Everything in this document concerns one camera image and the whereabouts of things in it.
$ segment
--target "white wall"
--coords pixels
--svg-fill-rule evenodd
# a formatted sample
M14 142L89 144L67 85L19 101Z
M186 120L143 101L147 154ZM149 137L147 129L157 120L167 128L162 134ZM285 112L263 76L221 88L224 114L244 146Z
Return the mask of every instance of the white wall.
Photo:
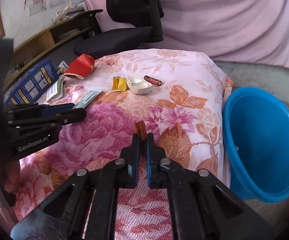
M28 5L33 3L32 0L27 0L26 9L24 9L25 0L0 0L1 19L6 37L13 38L14 47L17 47L33 35L53 25L53 16L69 1L79 3L82 0L65 0L65 4L54 8L50 8L48 0L45 0L47 10L29 16Z

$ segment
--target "blue bucket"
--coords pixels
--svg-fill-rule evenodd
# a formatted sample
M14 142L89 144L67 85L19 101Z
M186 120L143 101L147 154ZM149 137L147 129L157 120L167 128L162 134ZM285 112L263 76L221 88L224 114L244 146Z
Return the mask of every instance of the blue bucket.
M289 109L258 88L235 90L223 109L230 189L241 199L289 197Z

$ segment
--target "small orange object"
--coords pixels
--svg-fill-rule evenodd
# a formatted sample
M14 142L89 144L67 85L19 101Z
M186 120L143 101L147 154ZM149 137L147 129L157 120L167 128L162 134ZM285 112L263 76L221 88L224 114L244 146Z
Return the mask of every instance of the small orange object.
M69 65L69 68L65 72L65 76L75 76L84 79L94 72L94 70L95 60L87 54L81 54Z
M147 134L144 121L139 121L136 123L136 130L137 130L137 134L140 135L140 141L142 142L146 141L148 134Z

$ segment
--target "person's hand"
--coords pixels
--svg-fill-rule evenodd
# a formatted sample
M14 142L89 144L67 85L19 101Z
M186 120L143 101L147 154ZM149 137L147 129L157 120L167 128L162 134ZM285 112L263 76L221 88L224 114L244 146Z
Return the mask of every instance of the person's hand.
M3 165L1 169L6 172L7 180L5 190L8 192L15 191L20 184L20 163L19 161L9 162Z

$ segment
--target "floral bedsheet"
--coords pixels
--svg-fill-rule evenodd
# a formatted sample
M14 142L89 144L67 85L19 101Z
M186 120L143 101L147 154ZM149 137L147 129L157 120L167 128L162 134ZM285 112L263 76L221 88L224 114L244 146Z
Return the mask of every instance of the floral bedsheet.
M147 95L111 92L117 75L149 75L162 80L162 86ZM83 80L66 79L65 96L56 104L76 103L95 88L103 92L87 106L83 122L62 128L58 143L20 161L19 220L79 168L91 171L116 159L131 144L140 120L169 158L190 170L207 168L229 186L221 110L232 81L204 53L127 51L97 60L95 72ZM140 162L137 189L119 193L116 239L172 239L166 190L147 187L145 159Z

